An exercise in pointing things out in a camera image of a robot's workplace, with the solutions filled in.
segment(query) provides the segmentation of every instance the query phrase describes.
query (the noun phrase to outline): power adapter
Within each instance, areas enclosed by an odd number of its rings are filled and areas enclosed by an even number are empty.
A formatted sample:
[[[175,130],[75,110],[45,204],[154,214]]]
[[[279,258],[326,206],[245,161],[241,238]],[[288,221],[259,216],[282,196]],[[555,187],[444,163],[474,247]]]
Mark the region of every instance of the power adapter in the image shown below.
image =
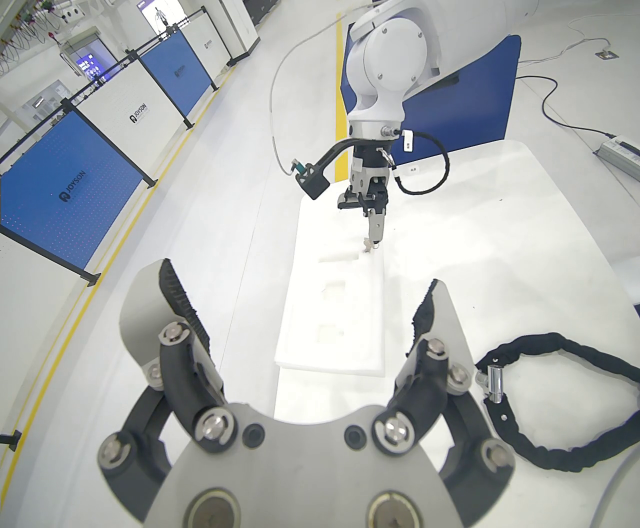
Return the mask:
[[[640,180],[640,142],[616,136],[602,143],[594,154]]]

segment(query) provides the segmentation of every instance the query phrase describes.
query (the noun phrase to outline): label sticker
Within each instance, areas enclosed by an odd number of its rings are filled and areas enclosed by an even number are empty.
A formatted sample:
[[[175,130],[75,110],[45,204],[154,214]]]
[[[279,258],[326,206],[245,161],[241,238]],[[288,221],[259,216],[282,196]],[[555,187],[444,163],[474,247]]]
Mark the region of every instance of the label sticker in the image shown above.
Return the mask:
[[[404,151],[413,152],[413,130],[403,130],[404,136]]]

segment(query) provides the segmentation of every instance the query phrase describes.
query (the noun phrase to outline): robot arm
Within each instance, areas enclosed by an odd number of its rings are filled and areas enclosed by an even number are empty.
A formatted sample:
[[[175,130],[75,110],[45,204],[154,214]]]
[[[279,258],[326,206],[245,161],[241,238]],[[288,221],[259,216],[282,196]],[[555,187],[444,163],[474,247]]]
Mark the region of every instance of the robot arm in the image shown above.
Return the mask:
[[[383,236],[388,153],[404,120],[403,101],[491,51],[533,15],[538,1],[388,0],[353,24],[346,73],[356,106],[347,118],[349,135],[359,142],[338,208],[363,209],[368,247]],[[328,188],[321,164],[303,167],[295,161],[294,168],[312,199]]]

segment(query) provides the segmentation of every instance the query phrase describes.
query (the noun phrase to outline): blue partition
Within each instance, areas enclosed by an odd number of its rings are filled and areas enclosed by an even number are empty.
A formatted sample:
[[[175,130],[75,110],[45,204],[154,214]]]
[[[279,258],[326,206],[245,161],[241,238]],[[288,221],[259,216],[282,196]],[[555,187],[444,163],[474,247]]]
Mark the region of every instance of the blue partition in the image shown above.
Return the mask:
[[[184,116],[211,86],[209,74],[180,31],[151,48],[140,60]]]
[[[347,112],[356,104],[346,75],[346,56],[352,46],[348,35],[340,86]],[[508,36],[456,75],[406,100],[403,128],[437,137],[448,151],[504,139],[519,57],[520,37]],[[400,165],[439,155],[440,151],[417,138],[413,152],[405,152],[402,141],[396,141],[391,154]]]
[[[0,227],[84,268],[140,180],[139,169],[71,112],[1,177]]]

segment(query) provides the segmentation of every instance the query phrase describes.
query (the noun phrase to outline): bolt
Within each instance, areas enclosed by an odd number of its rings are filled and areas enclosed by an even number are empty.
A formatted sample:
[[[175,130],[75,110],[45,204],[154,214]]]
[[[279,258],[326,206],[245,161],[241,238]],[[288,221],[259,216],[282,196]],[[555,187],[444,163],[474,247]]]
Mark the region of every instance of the bolt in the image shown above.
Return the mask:
[[[427,348],[436,356],[442,356],[445,353],[444,343],[440,339],[429,339]]]
[[[496,445],[489,451],[489,459],[498,467],[505,467],[509,465],[509,453],[503,446]]]
[[[459,385],[464,384],[469,378],[466,370],[456,363],[451,364],[449,368],[449,376]]]
[[[212,414],[202,422],[202,434],[208,440],[217,440],[227,430],[227,422],[222,416]]]
[[[164,336],[169,341],[176,341],[182,335],[182,327],[178,323],[171,323],[171,325],[164,330]]]
[[[393,416],[385,422],[385,438],[394,445],[406,440],[408,431],[406,424],[398,417]]]
[[[154,363],[153,365],[151,365],[151,367],[149,367],[149,378],[151,378],[152,380],[159,380],[161,377],[162,374],[160,373],[160,365]]]
[[[127,459],[130,452],[131,446],[123,444],[116,433],[113,433],[107,436],[98,450],[98,464],[103,469],[117,468]]]
[[[102,448],[100,455],[102,455],[105,460],[113,462],[120,456],[120,453],[122,453],[122,443],[117,438],[114,438],[108,441]]]

